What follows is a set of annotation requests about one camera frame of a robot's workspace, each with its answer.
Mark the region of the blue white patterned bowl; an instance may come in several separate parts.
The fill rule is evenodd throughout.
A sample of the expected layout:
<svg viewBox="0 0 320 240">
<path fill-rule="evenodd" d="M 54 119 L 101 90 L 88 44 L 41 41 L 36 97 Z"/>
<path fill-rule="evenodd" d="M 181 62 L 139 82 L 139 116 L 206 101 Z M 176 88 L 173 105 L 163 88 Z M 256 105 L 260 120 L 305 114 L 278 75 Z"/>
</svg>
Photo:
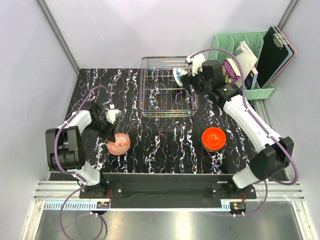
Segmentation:
<svg viewBox="0 0 320 240">
<path fill-rule="evenodd" d="M 175 68 L 173 68 L 172 73 L 173 73 L 173 78 L 176 81 L 177 85 L 179 87 L 183 87 L 183 83 L 182 83 L 181 77 L 183 75 L 187 74 L 188 71 L 185 68 L 175 67 Z"/>
</svg>

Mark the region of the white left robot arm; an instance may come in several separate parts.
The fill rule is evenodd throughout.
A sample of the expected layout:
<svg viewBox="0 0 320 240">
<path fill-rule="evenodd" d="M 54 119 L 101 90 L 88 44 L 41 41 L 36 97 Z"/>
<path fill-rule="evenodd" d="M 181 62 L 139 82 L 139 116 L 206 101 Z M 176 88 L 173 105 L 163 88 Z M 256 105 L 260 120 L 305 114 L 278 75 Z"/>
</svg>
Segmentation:
<svg viewBox="0 0 320 240">
<path fill-rule="evenodd" d="M 87 161 L 82 141 L 84 130 L 95 131 L 100 138 L 115 142 L 115 126 L 122 112 L 114 105 L 103 114 L 102 108 L 92 103 L 90 107 L 75 111 L 62 125 L 45 132 L 47 165 L 50 171 L 72 175 L 90 188 L 97 198 L 108 193 L 108 186 L 99 170 Z"/>
</svg>

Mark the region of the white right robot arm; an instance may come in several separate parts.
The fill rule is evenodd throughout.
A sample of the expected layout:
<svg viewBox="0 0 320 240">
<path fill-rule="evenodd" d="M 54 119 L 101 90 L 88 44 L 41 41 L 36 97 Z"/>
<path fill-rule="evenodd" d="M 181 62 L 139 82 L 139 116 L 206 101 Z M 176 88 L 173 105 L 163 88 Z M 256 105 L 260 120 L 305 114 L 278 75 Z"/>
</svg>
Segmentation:
<svg viewBox="0 0 320 240">
<path fill-rule="evenodd" d="M 192 70 L 173 70 L 174 80 L 190 94 L 199 89 L 221 104 L 224 112 L 233 118 L 253 143 L 256 156 L 249 165 L 233 175 L 227 185 L 228 195 L 239 198 L 251 184 L 272 179 L 273 175 L 292 164 L 294 142 L 281 137 L 270 128 L 249 105 L 244 91 L 227 80 L 226 67 L 217 60 L 190 61 Z"/>
</svg>

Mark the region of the purple green book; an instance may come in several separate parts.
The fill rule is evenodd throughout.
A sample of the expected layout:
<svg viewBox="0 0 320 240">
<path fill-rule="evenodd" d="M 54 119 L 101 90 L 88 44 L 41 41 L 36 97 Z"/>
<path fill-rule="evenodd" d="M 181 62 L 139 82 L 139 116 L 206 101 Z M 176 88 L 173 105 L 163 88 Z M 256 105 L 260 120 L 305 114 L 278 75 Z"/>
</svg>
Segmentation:
<svg viewBox="0 0 320 240">
<path fill-rule="evenodd" d="M 222 73 L 226 83 L 234 83 L 239 88 L 242 86 L 240 70 L 233 59 L 226 58 L 222 62 Z"/>
</svg>

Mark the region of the orange glossy bowl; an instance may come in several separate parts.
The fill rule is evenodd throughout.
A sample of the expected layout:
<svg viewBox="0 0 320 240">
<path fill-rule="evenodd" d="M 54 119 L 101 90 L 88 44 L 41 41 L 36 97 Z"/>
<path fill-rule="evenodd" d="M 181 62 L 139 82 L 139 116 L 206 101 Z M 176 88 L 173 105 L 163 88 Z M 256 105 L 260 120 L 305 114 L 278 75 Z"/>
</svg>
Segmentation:
<svg viewBox="0 0 320 240">
<path fill-rule="evenodd" d="M 225 132 L 218 127 L 207 128 L 201 136 L 201 144 L 209 152 L 217 152 L 226 145 L 227 137 Z"/>
</svg>

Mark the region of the black marble pattern mat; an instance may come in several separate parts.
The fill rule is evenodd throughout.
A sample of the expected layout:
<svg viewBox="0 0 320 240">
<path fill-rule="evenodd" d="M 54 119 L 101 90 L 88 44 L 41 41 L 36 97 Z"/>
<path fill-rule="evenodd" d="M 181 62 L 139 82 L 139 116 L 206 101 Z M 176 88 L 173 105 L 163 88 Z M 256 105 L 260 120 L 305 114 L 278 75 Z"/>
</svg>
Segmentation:
<svg viewBox="0 0 320 240">
<path fill-rule="evenodd" d="M 89 95 L 103 109 L 113 102 L 122 111 L 116 131 L 129 135 L 128 152 L 111 155 L 107 143 L 92 131 L 81 138 L 87 160 L 107 173 L 234 174 L 256 155 L 245 132 L 205 94 L 199 94 L 197 112 L 191 117 L 148 118 L 140 110 L 138 68 L 87 68 L 79 72 L 68 106 L 70 115 Z M 226 145 L 208 152 L 201 144 L 205 129 L 221 128 Z"/>
</svg>

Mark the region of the dark blue book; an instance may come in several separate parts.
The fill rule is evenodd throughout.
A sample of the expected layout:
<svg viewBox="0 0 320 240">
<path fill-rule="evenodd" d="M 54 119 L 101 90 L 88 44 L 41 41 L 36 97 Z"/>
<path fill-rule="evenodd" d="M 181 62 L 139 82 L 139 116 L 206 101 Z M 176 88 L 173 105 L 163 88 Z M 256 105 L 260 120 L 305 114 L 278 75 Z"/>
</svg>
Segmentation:
<svg viewBox="0 0 320 240">
<path fill-rule="evenodd" d="M 251 69 L 244 83 L 247 90 L 253 90 L 256 86 L 258 78 L 258 71 L 255 67 Z"/>
</svg>

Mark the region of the white padded envelope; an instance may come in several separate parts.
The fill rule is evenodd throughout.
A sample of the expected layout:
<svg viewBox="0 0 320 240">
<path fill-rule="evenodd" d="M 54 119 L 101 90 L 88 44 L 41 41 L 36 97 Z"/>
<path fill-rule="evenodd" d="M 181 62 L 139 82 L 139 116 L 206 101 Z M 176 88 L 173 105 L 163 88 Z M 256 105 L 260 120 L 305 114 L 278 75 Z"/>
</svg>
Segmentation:
<svg viewBox="0 0 320 240">
<path fill-rule="evenodd" d="M 239 61 L 243 76 L 246 78 L 257 63 L 258 58 L 244 40 L 239 43 L 233 54 Z"/>
</svg>

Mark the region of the green plastic file organizer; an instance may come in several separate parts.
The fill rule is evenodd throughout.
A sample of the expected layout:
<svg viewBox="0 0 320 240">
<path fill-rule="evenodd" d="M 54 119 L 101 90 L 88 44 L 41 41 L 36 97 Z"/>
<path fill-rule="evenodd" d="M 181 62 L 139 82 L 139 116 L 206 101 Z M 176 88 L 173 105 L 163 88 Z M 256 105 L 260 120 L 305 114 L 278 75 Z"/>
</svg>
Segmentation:
<svg viewBox="0 0 320 240">
<path fill-rule="evenodd" d="M 266 33 L 267 31 L 217 33 L 212 39 L 211 47 L 234 52 L 240 42 L 245 41 L 257 57 L 257 62 L 255 64 L 255 67 L 257 67 L 264 44 L 263 38 Z M 259 84 L 256 83 L 253 89 L 245 91 L 245 95 L 248 100 L 267 99 L 274 90 L 275 88 L 271 82 L 264 88 L 260 88 Z"/>
</svg>

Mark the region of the black clipboard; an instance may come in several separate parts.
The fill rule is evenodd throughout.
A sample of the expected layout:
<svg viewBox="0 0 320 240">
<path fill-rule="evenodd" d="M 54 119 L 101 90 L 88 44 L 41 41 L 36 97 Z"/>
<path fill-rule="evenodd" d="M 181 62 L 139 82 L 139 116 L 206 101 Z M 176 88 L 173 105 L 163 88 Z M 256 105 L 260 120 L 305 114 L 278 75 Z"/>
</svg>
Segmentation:
<svg viewBox="0 0 320 240">
<path fill-rule="evenodd" d="M 275 26 L 271 26 L 263 37 L 263 47 L 256 67 L 260 88 L 265 88 L 272 81 L 271 76 L 286 57 L 286 48 L 279 49 L 282 44 L 274 43 L 274 35 L 277 35 Z"/>
</svg>

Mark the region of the pink blue clipboards stack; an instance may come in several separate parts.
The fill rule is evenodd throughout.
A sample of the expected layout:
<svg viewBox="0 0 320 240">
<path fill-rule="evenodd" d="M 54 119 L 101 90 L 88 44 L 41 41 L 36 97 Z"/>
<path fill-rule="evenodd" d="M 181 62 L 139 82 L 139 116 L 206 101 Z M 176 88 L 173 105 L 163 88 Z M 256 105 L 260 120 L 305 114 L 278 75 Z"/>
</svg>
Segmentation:
<svg viewBox="0 0 320 240">
<path fill-rule="evenodd" d="M 276 69 L 276 71 L 273 73 L 273 75 L 270 77 L 270 81 L 272 81 L 297 54 L 297 51 L 294 49 L 293 45 L 288 41 L 288 39 L 277 26 L 275 26 L 275 32 L 276 35 L 273 36 L 273 41 L 276 45 L 278 43 L 281 43 L 281 46 L 278 47 L 279 49 L 286 49 L 286 57 L 279 65 L 279 67 Z"/>
</svg>

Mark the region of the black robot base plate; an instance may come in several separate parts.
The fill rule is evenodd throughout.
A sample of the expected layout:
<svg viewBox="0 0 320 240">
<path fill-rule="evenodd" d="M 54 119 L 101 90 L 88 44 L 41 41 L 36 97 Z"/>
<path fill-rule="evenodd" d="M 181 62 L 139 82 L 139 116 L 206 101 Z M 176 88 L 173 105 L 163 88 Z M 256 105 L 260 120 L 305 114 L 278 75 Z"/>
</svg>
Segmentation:
<svg viewBox="0 0 320 240">
<path fill-rule="evenodd" d="M 111 209 L 222 209 L 222 200 L 254 200 L 252 185 L 229 191 L 230 174 L 104 173 Z"/>
</svg>

